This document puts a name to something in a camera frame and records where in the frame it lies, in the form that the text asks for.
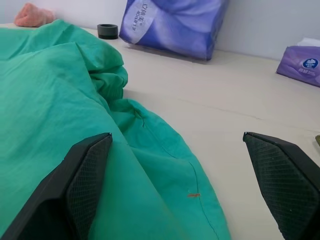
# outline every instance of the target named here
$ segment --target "orange thread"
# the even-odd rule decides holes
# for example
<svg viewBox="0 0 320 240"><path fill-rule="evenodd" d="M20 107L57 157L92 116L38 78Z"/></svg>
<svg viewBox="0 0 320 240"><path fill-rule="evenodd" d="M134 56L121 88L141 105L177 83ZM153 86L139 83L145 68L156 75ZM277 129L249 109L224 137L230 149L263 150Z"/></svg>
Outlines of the orange thread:
<svg viewBox="0 0 320 240"><path fill-rule="evenodd" d="M196 198L196 197L199 197L201 194L200 193L194 193L194 194L189 194L188 195L188 198Z"/></svg>

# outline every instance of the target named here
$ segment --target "tissue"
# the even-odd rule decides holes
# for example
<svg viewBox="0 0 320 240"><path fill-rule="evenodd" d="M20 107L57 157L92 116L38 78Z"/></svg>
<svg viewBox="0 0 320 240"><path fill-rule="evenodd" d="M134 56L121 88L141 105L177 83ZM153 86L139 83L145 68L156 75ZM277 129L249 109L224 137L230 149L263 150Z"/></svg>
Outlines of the tissue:
<svg viewBox="0 0 320 240"><path fill-rule="evenodd" d="M128 0L125 42L210 60L229 0Z"/></svg>
<svg viewBox="0 0 320 240"><path fill-rule="evenodd" d="M304 38L298 46L287 47L276 72L320 87L320 41Z"/></svg>

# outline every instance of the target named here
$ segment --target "black tape roll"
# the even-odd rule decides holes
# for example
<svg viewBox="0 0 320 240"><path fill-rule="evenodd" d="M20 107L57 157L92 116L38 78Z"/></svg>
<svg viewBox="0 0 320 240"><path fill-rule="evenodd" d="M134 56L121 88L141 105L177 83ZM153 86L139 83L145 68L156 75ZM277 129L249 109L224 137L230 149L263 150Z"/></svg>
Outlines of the black tape roll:
<svg viewBox="0 0 320 240"><path fill-rule="evenodd" d="M97 26L98 37L100 39L117 39L118 26L114 24L99 24Z"/></svg>

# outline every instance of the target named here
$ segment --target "green cloth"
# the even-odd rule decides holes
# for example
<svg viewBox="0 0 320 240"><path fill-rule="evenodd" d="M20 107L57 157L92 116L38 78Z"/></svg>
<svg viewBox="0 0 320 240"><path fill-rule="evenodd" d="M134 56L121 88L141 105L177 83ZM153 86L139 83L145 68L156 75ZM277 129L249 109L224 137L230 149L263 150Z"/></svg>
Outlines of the green cloth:
<svg viewBox="0 0 320 240"><path fill-rule="evenodd" d="M123 99L128 76L110 45L61 20L0 28L0 80L0 236L72 145L110 132L90 240L230 239L215 192L181 136Z"/></svg>

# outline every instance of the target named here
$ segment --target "pink cloth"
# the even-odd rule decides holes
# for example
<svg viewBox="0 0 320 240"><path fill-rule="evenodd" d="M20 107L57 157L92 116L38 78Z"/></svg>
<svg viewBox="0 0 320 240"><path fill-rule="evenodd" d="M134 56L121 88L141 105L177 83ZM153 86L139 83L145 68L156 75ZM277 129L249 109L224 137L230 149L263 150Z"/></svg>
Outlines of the pink cloth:
<svg viewBox="0 0 320 240"><path fill-rule="evenodd" d="M54 20L55 16L51 11L26 3L15 17L14 24L20 27L40 27Z"/></svg>

